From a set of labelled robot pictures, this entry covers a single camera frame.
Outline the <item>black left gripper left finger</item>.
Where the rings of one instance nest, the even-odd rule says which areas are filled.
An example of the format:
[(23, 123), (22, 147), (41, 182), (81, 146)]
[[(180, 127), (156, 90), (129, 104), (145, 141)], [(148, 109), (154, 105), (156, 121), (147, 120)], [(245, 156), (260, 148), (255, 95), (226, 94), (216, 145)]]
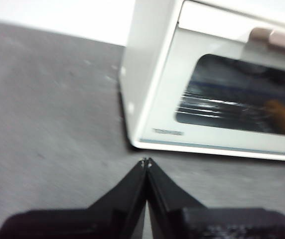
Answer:
[(32, 210), (5, 220), (0, 239), (129, 239), (144, 215), (146, 159), (87, 208)]

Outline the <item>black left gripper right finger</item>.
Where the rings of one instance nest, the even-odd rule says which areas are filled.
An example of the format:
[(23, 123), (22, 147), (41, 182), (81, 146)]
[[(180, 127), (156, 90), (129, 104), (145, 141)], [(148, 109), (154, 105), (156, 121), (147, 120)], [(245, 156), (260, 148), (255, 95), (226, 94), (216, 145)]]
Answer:
[(209, 208), (146, 160), (152, 233), (162, 239), (285, 239), (285, 215), (263, 208)]

